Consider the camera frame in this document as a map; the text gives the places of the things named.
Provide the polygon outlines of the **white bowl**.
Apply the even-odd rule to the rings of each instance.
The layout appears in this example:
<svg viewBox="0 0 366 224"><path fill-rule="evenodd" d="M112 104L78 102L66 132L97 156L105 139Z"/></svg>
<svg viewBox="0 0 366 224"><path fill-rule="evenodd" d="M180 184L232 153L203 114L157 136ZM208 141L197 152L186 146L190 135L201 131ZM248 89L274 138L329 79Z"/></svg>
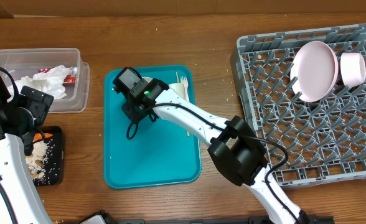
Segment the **white bowl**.
<svg viewBox="0 0 366 224"><path fill-rule="evenodd" d="M151 77L143 77L143 79L145 79L148 83L151 82L152 78Z"/></svg>

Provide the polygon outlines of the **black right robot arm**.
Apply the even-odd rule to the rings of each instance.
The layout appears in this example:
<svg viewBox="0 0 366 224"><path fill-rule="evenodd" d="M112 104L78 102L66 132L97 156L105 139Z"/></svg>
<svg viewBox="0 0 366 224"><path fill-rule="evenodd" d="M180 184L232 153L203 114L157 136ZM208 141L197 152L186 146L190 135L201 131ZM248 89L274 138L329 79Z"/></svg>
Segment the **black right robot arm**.
<svg viewBox="0 0 366 224"><path fill-rule="evenodd" d="M137 113L131 126L137 128L145 116L170 121L200 139L217 170L231 183L245 186L265 208L273 223L309 223L306 212L293 203L271 176L264 144L239 116L228 120L210 114L181 97L168 84L153 78L147 81L113 81L128 106Z"/></svg>

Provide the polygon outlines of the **white paper cup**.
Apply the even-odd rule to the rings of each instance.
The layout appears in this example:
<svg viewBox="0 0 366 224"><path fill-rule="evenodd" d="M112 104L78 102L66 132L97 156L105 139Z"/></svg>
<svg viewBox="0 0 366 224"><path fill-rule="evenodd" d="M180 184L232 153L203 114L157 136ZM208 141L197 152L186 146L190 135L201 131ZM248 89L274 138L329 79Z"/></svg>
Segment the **white paper cup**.
<svg viewBox="0 0 366 224"><path fill-rule="evenodd" d="M182 83L171 83L169 87L172 88L181 98L185 98L185 88Z"/></svg>

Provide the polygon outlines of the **white napkin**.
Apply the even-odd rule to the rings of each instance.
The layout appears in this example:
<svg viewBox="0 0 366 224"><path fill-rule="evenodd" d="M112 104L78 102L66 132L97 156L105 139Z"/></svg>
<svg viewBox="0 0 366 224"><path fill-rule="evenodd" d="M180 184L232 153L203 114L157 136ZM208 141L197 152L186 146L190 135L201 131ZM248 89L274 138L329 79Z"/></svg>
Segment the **white napkin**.
<svg viewBox="0 0 366 224"><path fill-rule="evenodd" d="M51 68L48 72L36 73L32 78L28 75L20 79L14 78L14 83L16 84L19 93L22 91L24 86L28 86L52 95L55 100L60 100L67 96L66 87L63 84L64 80L71 73L71 68L59 65Z"/></svg>

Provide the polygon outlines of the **pink bowl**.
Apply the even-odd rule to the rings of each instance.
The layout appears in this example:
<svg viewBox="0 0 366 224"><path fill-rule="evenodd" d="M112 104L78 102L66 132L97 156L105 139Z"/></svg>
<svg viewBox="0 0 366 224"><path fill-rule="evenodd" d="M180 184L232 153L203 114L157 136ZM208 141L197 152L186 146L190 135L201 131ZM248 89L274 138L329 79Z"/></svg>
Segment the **pink bowl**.
<svg viewBox="0 0 366 224"><path fill-rule="evenodd" d="M340 72L345 86L355 87L366 79L365 60L360 53L343 53L340 58Z"/></svg>

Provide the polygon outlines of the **wooden chopstick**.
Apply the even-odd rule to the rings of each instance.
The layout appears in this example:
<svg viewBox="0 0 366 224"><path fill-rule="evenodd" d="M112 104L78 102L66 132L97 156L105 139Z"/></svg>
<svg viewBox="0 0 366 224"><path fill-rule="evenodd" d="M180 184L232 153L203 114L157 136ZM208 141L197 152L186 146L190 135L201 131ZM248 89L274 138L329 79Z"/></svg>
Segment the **wooden chopstick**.
<svg viewBox="0 0 366 224"><path fill-rule="evenodd" d="M180 83L178 72L176 72L177 83ZM190 133L186 131L187 137L190 137Z"/></svg>

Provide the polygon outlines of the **large pink plate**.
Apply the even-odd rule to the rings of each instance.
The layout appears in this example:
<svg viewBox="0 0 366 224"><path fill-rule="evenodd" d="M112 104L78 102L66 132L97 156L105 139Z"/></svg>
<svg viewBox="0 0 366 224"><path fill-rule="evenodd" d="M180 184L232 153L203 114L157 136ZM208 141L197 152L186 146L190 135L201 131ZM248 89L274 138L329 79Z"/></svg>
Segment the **large pink plate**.
<svg viewBox="0 0 366 224"><path fill-rule="evenodd" d="M321 41L302 46L293 59L290 79L300 100L311 103L329 94L338 77L338 59L334 51Z"/></svg>

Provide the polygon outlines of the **red snack wrapper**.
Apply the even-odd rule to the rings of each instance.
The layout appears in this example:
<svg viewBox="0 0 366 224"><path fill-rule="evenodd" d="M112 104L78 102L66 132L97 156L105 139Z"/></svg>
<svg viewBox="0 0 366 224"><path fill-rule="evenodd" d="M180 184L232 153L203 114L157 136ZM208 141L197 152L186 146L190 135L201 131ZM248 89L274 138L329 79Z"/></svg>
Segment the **red snack wrapper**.
<svg viewBox="0 0 366 224"><path fill-rule="evenodd" d="M38 69L39 73L44 73L44 77L53 78L55 77L57 80L60 80L64 77L63 84L73 85L77 80L77 67L52 67L52 68L40 68Z"/></svg>

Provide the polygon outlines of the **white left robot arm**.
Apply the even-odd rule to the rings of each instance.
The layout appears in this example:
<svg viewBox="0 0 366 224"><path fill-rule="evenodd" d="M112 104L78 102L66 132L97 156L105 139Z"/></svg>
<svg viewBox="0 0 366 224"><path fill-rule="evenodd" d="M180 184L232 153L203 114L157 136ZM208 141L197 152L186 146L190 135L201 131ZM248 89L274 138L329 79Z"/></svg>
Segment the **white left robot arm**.
<svg viewBox="0 0 366 224"><path fill-rule="evenodd" d="M28 86L10 92L2 73L0 67L0 223L50 223L25 156L54 98Z"/></svg>

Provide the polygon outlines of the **orange carrot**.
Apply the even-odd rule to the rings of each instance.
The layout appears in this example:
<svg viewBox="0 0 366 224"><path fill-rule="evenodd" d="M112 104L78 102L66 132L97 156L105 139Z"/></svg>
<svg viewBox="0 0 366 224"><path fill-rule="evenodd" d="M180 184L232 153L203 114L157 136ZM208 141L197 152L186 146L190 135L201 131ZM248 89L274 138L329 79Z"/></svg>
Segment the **orange carrot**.
<svg viewBox="0 0 366 224"><path fill-rule="evenodd" d="M44 133L44 134L36 133L33 138L33 141L39 141L39 140L43 140L46 138L51 138L52 136L53 136L53 134L51 134L51 133Z"/></svg>

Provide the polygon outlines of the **white plastic fork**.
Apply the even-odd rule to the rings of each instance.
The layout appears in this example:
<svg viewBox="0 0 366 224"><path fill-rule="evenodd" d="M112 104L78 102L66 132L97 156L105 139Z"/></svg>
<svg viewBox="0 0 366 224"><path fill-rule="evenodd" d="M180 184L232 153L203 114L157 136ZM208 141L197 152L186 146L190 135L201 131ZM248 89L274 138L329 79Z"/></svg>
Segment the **white plastic fork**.
<svg viewBox="0 0 366 224"><path fill-rule="evenodd" d="M181 83L183 84L184 86L184 91L185 91L185 100L186 101L190 101L189 99L189 92L188 92L188 89L189 89L189 82L188 82L188 79L186 76L182 76L181 79L180 79Z"/></svg>

